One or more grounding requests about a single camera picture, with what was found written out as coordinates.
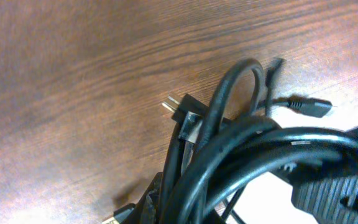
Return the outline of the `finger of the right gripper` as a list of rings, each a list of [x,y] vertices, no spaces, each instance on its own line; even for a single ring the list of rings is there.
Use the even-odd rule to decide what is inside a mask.
[[[318,223],[358,223],[358,175],[304,182],[293,187],[295,208]]]

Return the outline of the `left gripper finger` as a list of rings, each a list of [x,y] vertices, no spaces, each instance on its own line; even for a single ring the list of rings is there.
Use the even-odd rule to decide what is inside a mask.
[[[156,224],[163,172],[158,172],[122,224]]]

